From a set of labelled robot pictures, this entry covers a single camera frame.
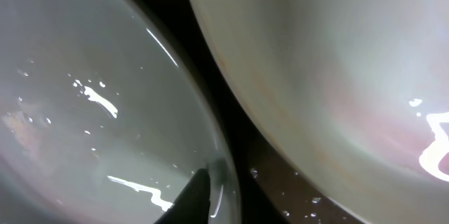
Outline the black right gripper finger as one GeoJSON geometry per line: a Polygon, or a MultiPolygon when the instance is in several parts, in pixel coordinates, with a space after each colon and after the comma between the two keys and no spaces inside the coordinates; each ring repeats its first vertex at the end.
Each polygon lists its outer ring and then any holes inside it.
{"type": "Polygon", "coordinates": [[[210,175],[199,169],[155,224],[207,224],[210,210],[210,175]]]}

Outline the cream plate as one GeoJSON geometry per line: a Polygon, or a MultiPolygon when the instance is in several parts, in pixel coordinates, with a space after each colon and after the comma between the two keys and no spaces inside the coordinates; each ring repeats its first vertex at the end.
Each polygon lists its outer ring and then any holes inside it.
{"type": "Polygon", "coordinates": [[[273,147],[366,223],[448,222],[448,0],[190,0],[273,147]]]}

